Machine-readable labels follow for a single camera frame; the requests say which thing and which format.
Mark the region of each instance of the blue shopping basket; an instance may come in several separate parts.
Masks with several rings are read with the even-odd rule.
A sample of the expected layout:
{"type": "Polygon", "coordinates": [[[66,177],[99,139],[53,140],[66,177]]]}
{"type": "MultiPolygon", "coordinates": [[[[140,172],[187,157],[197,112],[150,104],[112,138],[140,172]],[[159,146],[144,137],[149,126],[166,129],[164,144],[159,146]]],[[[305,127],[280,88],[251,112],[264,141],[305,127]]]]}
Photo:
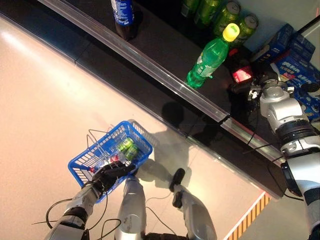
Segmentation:
{"type": "MultiPolygon", "coordinates": [[[[137,156],[132,160],[136,171],[152,153],[151,144],[128,122],[122,121],[111,131],[107,132],[102,138],[97,140],[92,146],[88,147],[81,154],[72,159],[68,164],[68,169],[82,187],[85,183],[92,180],[94,170],[98,170],[105,165],[105,159],[118,152],[117,146],[126,138],[131,138],[139,148],[137,156]]],[[[115,184],[108,190],[110,194],[121,184],[131,173],[118,178],[115,184]]],[[[106,197],[104,194],[97,203],[106,197]]]]}

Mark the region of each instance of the product box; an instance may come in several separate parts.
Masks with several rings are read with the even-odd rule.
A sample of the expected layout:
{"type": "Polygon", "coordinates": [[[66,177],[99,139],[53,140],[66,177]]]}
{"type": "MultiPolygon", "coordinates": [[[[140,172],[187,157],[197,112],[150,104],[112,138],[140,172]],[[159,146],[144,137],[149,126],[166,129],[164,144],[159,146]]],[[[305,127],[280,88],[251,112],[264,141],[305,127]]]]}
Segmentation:
{"type": "Polygon", "coordinates": [[[320,73],[310,64],[307,72],[288,80],[287,85],[294,87],[294,98],[298,100],[310,121],[320,118],[320,73]]]}
{"type": "Polygon", "coordinates": [[[294,29],[290,24],[284,25],[272,38],[253,54],[250,62],[271,63],[271,61],[287,48],[294,29]]]}
{"type": "Polygon", "coordinates": [[[320,83],[320,72],[311,63],[308,64],[305,73],[298,74],[294,82],[298,87],[301,87],[305,83],[320,83]]]}
{"type": "Polygon", "coordinates": [[[309,63],[292,49],[278,56],[274,63],[279,69],[280,79],[283,82],[296,78],[298,75],[306,75],[309,66],[309,63]]]}
{"type": "Polygon", "coordinates": [[[312,53],[310,53],[308,50],[306,50],[301,44],[299,44],[297,41],[291,41],[289,43],[289,49],[292,49],[297,54],[299,54],[301,57],[304,58],[307,62],[309,62],[312,58],[312,53]]]}
{"type": "Polygon", "coordinates": [[[315,52],[315,50],[316,50],[316,47],[310,41],[308,41],[304,36],[302,36],[301,34],[295,33],[292,36],[291,41],[298,42],[300,45],[302,45],[311,54],[313,54],[315,52]]]}

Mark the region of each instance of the wire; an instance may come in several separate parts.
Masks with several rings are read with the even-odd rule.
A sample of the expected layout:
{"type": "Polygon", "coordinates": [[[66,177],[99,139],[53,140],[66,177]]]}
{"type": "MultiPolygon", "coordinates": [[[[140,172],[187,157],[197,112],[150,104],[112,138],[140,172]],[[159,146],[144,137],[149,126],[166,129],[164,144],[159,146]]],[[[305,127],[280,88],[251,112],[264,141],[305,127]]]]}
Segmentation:
{"type": "Polygon", "coordinates": [[[259,123],[259,110],[256,110],[256,122],[255,122],[255,128],[253,130],[253,134],[251,135],[250,140],[247,142],[247,145],[251,142],[251,140],[254,138],[254,135],[256,135],[256,131],[258,128],[258,123],[259,123]]]}
{"type": "Polygon", "coordinates": [[[31,223],[31,225],[35,225],[35,224],[46,224],[47,221],[38,221],[38,222],[34,222],[34,223],[31,223]]]}
{"type": "Polygon", "coordinates": [[[270,170],[270,166],[271,166],[271,163],[275,162],[276,160],[282,158],[282,156],[274,159],[273,161],[269,162],[266,166],[266,168],[268,169],[268,172],[269,174],[271,175],[271,177],[273,178],[275,184],[277,185],[277,187],[279,188],[279,190],[283,193],[284,196],[286,196],[287,198],[290,198],[290,199],[294,199],[294,200],[298,200],[298,201],[304,201],[303,199],[301,198],[297,198],[297,197],[294,197],[294,196],[289,196],[285,193],[285,191],[280,187],[280,184],[278,183],[278,181],[276,180],[275,176],[271,173],[271,170],[270,170]]]}
{"type": "Polygon", "coordinates": [[[155,215],[155,217],[160,221],[160,223],[162,223],[164,226],[166,226],[171,232],[173,232],[174,235],[177,236],[177,234],[168,225],[166,225],[163,221],[161,221],[161,219],[158,217],[158,215],[150,207],[146,206],[145,208],[149,209],[155,215]]]}
{"type": "Polygon", "coordinates": [[[248,153],[251,153],[251,152],[253,152],[253,151],[255,151],[255,150],[257,150],[257,149],[261,149],[261,148],[264,148],[264,147],[267,147],[267,146],[270,146],[270,145],[272,145],[272,144],[278,144],[279,142],[272,142],[272,143],[268,143],[268,144],[266,144],[266,145],[262,145],[262,146],[259,146],[259,147],[256,147],[256,148],[253,148],[253,149],[250,149],[250,150],[248,150],[248,151],[244,151],[242,154],[248,154],[248,153]]]}
{"type": "Polygon", "coordinates": [[[105,202],[105,207],[104,207],[104,211],[100,217],[100,219],[95,223],[95,225],[93,225],[92,227],[90,227],[88,230],[92,230],[95,226],[98,225],[98,223],[100,223],[101,219],[104,217],[106,210],[107,210],[107,206],[108,206],[108,193],[105,194],[106,195],[106,202],[105,202]]]}
{"type": "Polygon", "coordinates": [[[121,225],[121,220],[118,219],[118,218],[110,218],[110,219],[105,220],[104,223],[103,223],[103,225],[102,225],[101,237],[98,238],[97,240],[102,240],[103,238],[105,238],[106,236],[108,236],[110,233],[112,233],[114,230],[116,230],[120,225],[121,225]],[[106,224],[106,222],[109,222],[109,221],[119,221],[119,224],[118,224],[117,226],[115,226],[111,231],[109,231],[108,233],[106,233],[105,235],[103,235],[103,234],[104,234],[105,224],[106,224]]]}
{"type": "Polygon", "coordinates": [[[51,207],[49,207],[49,209],[46,211],[46,214],[45,214],[45,222],[49,226],[49,228],[52,229],[52,226],[51,226],[50,221],[49,221],[49,213],[50,213],[51,209],[54,208],[54,206],[56,206],[58,204],[61,204],[61,203],[64,203],[64,202],[68,202],[68,201],[71,201],[71,200],[72,200],[72,198],[68,198],[68,199],[64,199],[64,200],[61,200],[61,201],[57,201],[54,204],[52,204],[51,207]]]}
{"type": "Polygon", "coordinates": [[[145,203],[147,203],[149,200],[151,200],[151,199],[159,199],[159,200],[161,200],[161,199],[166,199],[167,197],[169,197],[171,195],[171,192],[169,192],[169,194],[167,195],[167,196],[164,196],[164,197],[150,197],[150,198],[148,198],[146,201],[145,201],[145,203]]]}

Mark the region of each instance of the tiled floor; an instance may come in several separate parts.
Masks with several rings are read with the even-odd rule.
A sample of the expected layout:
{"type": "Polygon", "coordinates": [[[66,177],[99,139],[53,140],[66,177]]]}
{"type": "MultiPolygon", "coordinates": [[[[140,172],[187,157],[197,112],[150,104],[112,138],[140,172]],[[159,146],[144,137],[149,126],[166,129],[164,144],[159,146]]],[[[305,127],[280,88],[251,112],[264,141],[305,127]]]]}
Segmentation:
{"type": "MultiPolygon", "coordinates": [[[[67,164],[86,148],[88,129],[107,130],[122,120],[137,121],[157,140],[150,160],[138,173],[146,199],[167,196],[170,176],[185,168],[183,184],[207,206],[218,239],[227,236],[264,194],[125,96],[3,19],[0,58],[2,240],[44,238],[46,224],[31,224],[43,221],[52,203],[80,189],[67,164]]],[[[123,184],[109,196],[104,219],[117,216],[122,194],[123,184]]],[[[150,199],[147,205],[177,234],[185,235],[183,215],[171,205],[172,198],[150,199]]],[[[104,203],[95,206],[87,226],[99,219],[104,203]]],[[[53,209],[50,218],[61,216],[64,207],[53,209]]],[[[100,236],[101,227],[91,231],[91,239],[100,236]]],[[[146,232],[169,230],[147,212],[146,232]]]]}

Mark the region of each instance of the green soda can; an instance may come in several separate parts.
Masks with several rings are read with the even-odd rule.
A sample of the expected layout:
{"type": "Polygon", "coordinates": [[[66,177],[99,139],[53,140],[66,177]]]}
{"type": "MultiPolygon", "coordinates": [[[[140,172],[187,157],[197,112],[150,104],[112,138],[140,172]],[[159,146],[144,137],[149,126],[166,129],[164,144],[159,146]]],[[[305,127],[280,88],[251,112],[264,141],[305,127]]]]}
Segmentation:
{"type": "Polygon", "coordinates": [[[213,28],[213,34],[216,37],[221,36],[222,32],[228,24],[236,22],[240,10],[241,7],[239,3],[237,3],[236,1],[229,1],[216,18],[213,28]]]}
{"type": "Polygon", "coordinates": [[[126,152],[132,145],[134,145],[134,141],[130,138],[127,137],[125,140],[123,140],[119,145],[118,145],[118,150],[121,152],[126,152]]]}
{"type": "Polygon", "coordinates": [[[132,161],[138,155],[138,147],[133,143],[124,154],[125,159],[132,161]]]}
{"type": "Polygon", "coordinates": [[[199,0],[183,0],[181,14],[186,18],[192,17],[199,5],[199,0]]]}
{"type": "Polygon", "coordinates": [[[221,0],[201,0],[194,17],[195,25],[200,29],[208,27],[220,3],[221,0]]]}
{"type": "Polygon", "coordinates": [[[259,20],[256,15],[249,14],[239,22],[238,26],[240,28],[239,36],[231,43],[231,47],[240,47],[245,41],[255,33],[259,25],[259,20]]]}

